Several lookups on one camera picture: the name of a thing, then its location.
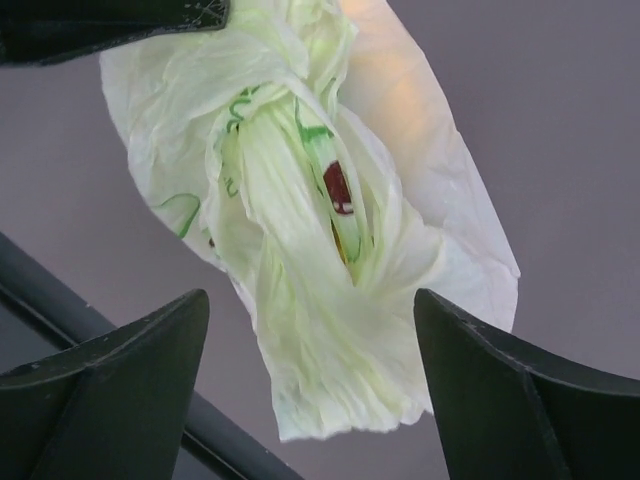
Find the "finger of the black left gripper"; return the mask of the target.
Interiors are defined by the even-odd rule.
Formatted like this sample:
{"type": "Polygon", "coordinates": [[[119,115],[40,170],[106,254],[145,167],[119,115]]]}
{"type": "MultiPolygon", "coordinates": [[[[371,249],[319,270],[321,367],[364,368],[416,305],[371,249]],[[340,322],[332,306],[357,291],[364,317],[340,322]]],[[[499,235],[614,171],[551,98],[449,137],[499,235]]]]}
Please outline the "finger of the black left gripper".
{"type": "Polygon", "coordinates": [[[2,0],[1,66],[56,65],[164,34],[226,26],[230,0],[2,0]]]}

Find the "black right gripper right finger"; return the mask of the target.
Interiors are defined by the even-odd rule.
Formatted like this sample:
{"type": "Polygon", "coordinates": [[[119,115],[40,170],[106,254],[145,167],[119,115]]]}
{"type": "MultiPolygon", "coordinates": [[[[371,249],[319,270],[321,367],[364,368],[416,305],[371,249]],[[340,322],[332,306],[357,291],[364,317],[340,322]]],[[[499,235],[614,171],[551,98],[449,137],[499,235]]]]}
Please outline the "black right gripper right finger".
{"type": "Polygon", "coordinates": [[[430,290],[414,319],[452,479],[636,479],[639,383],[552,354],[430,290]]]}

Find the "light green plastic bag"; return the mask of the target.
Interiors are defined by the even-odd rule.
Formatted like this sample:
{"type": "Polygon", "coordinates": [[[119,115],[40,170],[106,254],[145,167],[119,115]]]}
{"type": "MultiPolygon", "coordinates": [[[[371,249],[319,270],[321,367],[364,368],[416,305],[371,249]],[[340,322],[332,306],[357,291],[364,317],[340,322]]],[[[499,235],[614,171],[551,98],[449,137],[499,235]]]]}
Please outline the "light green plastic bag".
{"type": "Polygon", "coordinates": [[[237,1],[219,32],[105,51],[145,203],[250,313],[283,441],[432,408],[430,289],[510,331],[520,270],[429,62],[385,1],[237,1]]]}

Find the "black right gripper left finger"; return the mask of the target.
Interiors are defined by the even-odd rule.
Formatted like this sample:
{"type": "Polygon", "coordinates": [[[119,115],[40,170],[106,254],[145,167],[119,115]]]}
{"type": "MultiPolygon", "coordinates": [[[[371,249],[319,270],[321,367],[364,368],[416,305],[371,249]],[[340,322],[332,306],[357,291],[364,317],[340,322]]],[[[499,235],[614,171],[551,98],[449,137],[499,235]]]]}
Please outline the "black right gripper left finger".
{"type": "Polygon", "coordinates": [[[2,373],[2,478],[171,478],[208,318],[207,294],[193,290],[2,373]]]}

